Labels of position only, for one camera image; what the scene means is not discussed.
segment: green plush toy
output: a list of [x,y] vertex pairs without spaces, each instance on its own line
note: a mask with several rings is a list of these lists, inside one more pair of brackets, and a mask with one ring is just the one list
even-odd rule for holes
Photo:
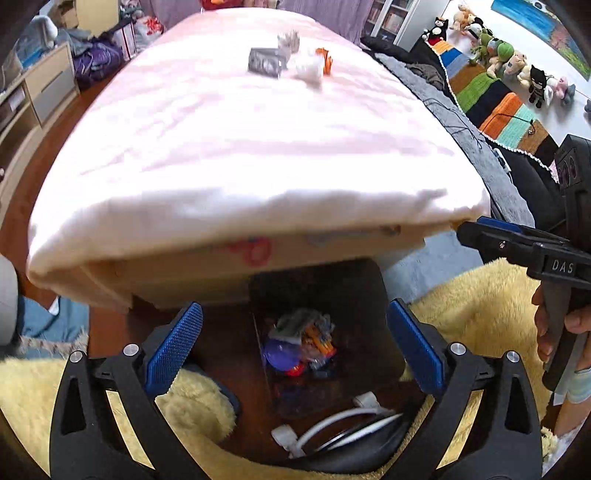
[[491,78],[496,78],[497,71],[505,62],[509,61],[514,53],[515,49],[513,48],[513,45],[507,43],[506,41],[499,43],[496,49],[496,57],[491,57],[490,59],[491,65],[486,71],[487,75]]
[[488,42],[490,42],[492,38],[492,32],[488,28],[483,28],[478,37],[478,45],[471,50],[474,54],[470,59],[471,65],[475,65],[478,61],[486,63],[488,59]]

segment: small box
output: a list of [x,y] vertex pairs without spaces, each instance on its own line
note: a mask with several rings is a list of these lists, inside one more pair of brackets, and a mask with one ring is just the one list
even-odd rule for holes
[[[262,369],[273,407],[297,419],[395,384],[405,361],[386,325],[388,296],[379,267],[371,260],[257,274],[249,285]],[[335,329],[334,357],[321,370],[292,377],[265,357],[273,324],[299,308],[329,314]]]

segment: plush batman toy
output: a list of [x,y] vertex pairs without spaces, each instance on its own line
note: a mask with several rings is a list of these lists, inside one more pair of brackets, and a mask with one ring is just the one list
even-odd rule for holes
[[423,40],[431,40],[433,38],[440,38],[441,40],[447,40],[447,26],[449,20],[444,20],[437,17],[435,19],[435,26],[431,30],[425,29],[423,34]]
[[542,108],[544,102],[544,89],[546,88],[547,79],[544,70],[531,66],[530,71],[531,86],[530,86],[530,103],[534,103],[537,108]]

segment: poster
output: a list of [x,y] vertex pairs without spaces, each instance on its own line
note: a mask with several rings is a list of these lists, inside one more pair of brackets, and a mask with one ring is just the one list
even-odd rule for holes
[[569,32],[551,9],[538,0],[494,0],[491,9],[507,17],[544,40],[589,80],[591,67],[585,61]]

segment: black cable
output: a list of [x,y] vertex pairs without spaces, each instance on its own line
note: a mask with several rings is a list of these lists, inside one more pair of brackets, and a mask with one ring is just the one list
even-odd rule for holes
[[435,98],[435,97],[430,97],[430,98],[426,98],[423,100],[423,104],[428,108],[430,105],[438,105],[440,107],[442,107],[443,109],[447,110],[448,112],[453,113],[454,115],[456,115],[456,117],[458,117],[459,121],[462,123],[463,127],[461,127],[460,125],[443,125],[444,128],[458,128],[459,130],[455,131],[455,132],[450,132],[448,131],[448,133],[450,135],[455,135],[457,133],[463,132],[463,131],[468,131],[470,133],[470,135],[472,136],[472,138],[476,141],[476,144],[478,145],[478,149],[482,150],[482,144],[480,143],[480,140],[476,137],[476,135],[474,134],[474,132],[472,131],[472,127],[473,125],[470,124],[468,125],[465,121],[464,121],[464,117],[462,117],[458,111],[457,111],[457,107],[453,107],[450,108],[446,105],[444,105],[443,103],[441,103],[439,101],[439,99]]
[[516,118],[517,120],[521,120],[522,122],[528,123],[530,125],[530,127],[527,129],[528,135],[534,135],[535,134],[535,126],[534,126],[534,121],[533,120],[526,120],[525,118],[521,118],[520,116],[509,115],[508,113],[501,113],[501,112],[497,112],[497,113],[494,114],[494,116],[482,128],[482,130],[481,130],[482,132],[484,130],[486,130],[486,127],[488,127],[488,125],[496,118],[497,115],[510,116],[511,118]]

